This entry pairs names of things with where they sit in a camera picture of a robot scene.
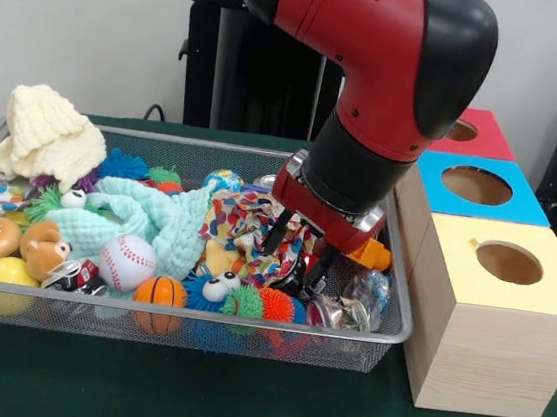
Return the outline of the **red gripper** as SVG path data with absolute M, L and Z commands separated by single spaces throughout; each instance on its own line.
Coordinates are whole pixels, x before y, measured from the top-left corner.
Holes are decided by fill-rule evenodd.
M 308 187 L 302 176 L 303 162 L 308 156 L 308 150 L 297 150 L 276 175 L 272 195 L 284 209 L 268 232 L 262 247 L 267 256 L 276 251 L 286 235 L 286 227 L 294 213 L 300 215 L 324 238 L 333 248 L 325 247 L 316 255 L 315 262 L 306 268 L 302 280 L 301 296 L 313 298 L 325 289 L 326 275 L 339 252 L 346 255 L 356 252 L 381 231 L 386 221 L 387 203 L 383 199 L 365 214 L 358 216 L 341 213 L 319 199 Z

